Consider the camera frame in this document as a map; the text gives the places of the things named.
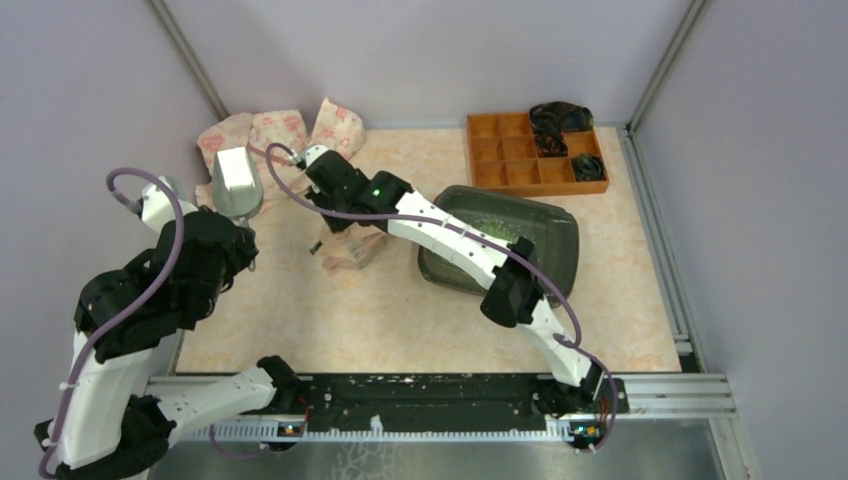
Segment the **pink cat litter bag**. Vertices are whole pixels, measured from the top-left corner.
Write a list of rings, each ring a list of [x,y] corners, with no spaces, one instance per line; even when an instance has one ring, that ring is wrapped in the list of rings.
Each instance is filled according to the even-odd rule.
[[[326,270],[361,269],[385,247],[387,234],[374,226],[353,224],[343,231],[332,232],[324,226],[309,252]]]

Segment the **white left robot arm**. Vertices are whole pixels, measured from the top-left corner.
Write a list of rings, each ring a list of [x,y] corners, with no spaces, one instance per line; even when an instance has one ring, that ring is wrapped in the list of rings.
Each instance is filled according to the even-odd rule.
[[[299,378],[278,356],[178,394],[139,393],[162,339],[208,318],[257,253],[253,230],[201,208],[167,222],[153,248],[86,284],[59,412],[34,430],[47,478],[126,479],[204,427],[298,406]]]

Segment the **silver metal scoop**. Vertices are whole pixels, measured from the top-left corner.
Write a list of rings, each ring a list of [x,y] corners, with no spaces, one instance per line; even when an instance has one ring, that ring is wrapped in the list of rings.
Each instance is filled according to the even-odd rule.
[[[223,216],[247,228],[261,209],[264,188],[246,147],[218,151],[214,156],[212,200]]]

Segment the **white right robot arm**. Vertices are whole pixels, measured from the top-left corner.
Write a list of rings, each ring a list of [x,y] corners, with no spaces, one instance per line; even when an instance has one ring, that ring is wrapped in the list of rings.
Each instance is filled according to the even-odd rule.
[[[579,331],[567,331],[546,293],[553,284],[534,263],[535,248],[481,232],[440,209],[408,182],[386,171],[367,177],[341,154],[314,146],[297,167],[312,183],[307,198],[331,220],[375,226],[413,242],[470,276],[485,293],[482,314],[516,329],[546,360],[563,398],[576,412],[590,411],[602,398],[604,371],[579,350]]]

